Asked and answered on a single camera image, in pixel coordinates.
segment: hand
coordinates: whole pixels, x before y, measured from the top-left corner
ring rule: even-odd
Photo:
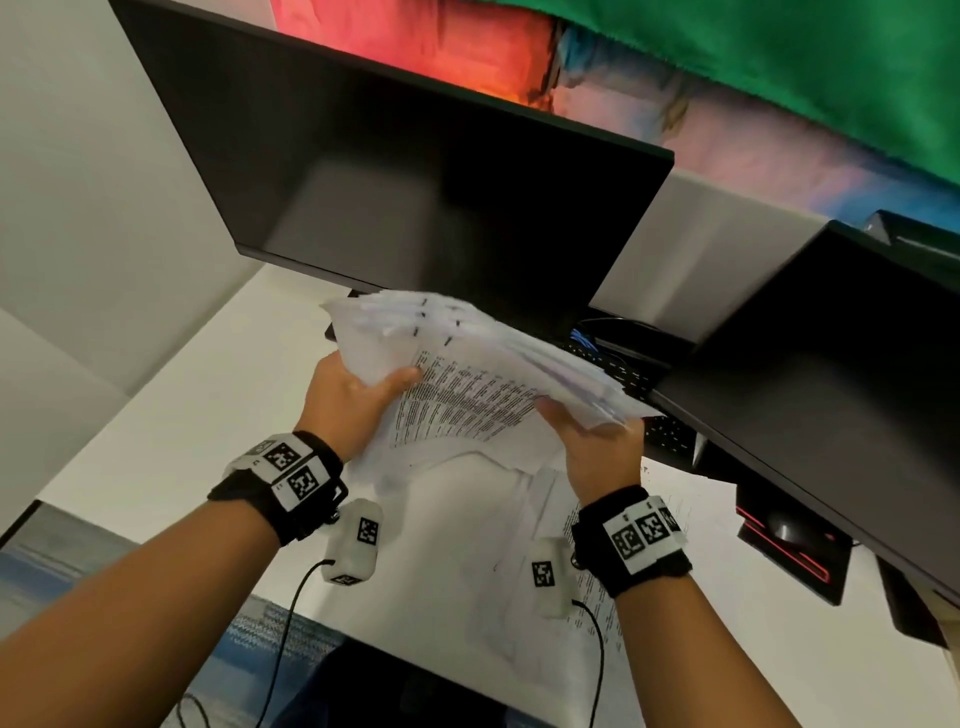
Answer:
[[[640,482],[643,420],[586,429],[556,400],[540,397],[535,405],[564,443],[566,476],[581,505]]]
[[[368,387],[334,352],[314,370],[296,429],[315,434],[346,463],[367,446],[391,402],[421,376],[417,367],[404,367]]]

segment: stack of papers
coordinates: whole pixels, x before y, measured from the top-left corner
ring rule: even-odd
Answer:
[[[736,635],[743,598],[738,554],[743,549],[736,548],[740,519],[735,486],[646,459],[642,481],[650,493],[663,497],[684,530],[693,576]],[[571,721],[586,725],[600,662],[597,636],[580,610],[568,619],[537,616],[527,556],[536,538],[563,536],[572,543],[570,528],[578,511],[566,474],[541,470],[521,483],[478,530],[462,574],[477,593],[468,637],[512,663],[519,677],[572,703],[577,715]],[[578,586],[606,646],[596,725],[642,725],[613,600],[588,571],[580,572]]]
[[[534,410],[547,395],[581,425],[624,422],[657,410],[628,397],[598,367],[433,293],[381,291],[324,308],[347,369],[367,384],[420,367],[423,380],[388,410],[350,476],[406,480],[424,467],[477,451],[536,473],[562,444]]]

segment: green fabric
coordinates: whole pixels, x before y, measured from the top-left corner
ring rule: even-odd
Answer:
[[[960,0],[511,0],[960,183]]]

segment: keyboard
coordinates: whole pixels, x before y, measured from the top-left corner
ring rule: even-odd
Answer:
[[[623,384],[624,392],[635,400],[648,402],[647,396],[669,371],[665,366],[621,356],[604,350],[596,351],[570,339],[563,349],[600,367],[608,376]],[[697,432],[675,417],[647,418],[643,430],[643,454],[664,465],[690,472]]]

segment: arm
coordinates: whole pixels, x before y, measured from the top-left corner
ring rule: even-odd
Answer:
[[[366,387],[334,353],[317,365],[296,429],[346,462],[419,375]],[[0,643],[5,724],[158,725],[278,549],[246,501],[208,502],[86,579]]]
[[[582,505],[637,483],[642,420],[587,430],[558,402],[541,399],[537,409],[564,442]],[[616,612],[650,728],[799,728],[690,576],[634,586]]]

